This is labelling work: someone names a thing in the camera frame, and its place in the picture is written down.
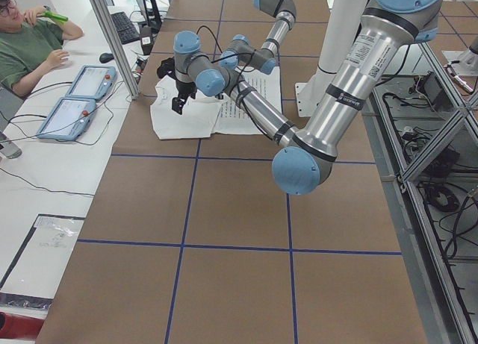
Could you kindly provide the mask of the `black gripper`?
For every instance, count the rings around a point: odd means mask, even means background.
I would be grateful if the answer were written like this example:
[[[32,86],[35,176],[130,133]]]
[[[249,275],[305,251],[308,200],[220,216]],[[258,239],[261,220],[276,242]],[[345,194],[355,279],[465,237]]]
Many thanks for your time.
[[[173,57],[169,57],[161,61],[161,65],[157,68],[157,76],[160,80],[169,76],[175,81],[176,97],[172,100],[172,110],[177,114],[183,114],[183,108],[189,98],[195,99],[197,88],[194,82],[185,82],[176,75],[175,61]]]

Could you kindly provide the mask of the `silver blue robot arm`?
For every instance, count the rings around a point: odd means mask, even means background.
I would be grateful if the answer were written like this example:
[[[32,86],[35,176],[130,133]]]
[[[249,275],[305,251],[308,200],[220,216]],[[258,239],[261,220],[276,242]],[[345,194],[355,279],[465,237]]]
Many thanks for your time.
[[[304,128],[275,109],[238,71],[244,63],[264,74],[276,65],[283,39],[296,21],[293,0],[254,0],[275,25],[261,48],[238,35],[220,59],[211,61],[192,31],[177,33],[174,55],[158,67],[159,78],[176,83],[172,109],[181,113],[197,92],[208,97],[226,94],[254,125],[280,146],[273,159],[276,184],[286,193],[303,195],[322,184],[338,155],[337,145],[383,72],[404,45],[432,40],[442,0],[369,0],[360,16],[361,30],[344,57]]]
[[[230,70],[243,64],[265,75],[277,67],[277,55],[286,35],[295,25],[297,10],[294,0],[253,0],[254,7],[273,18],[270,30],[259,47],[255,47],[244,34],[236,34],[218,63]]]

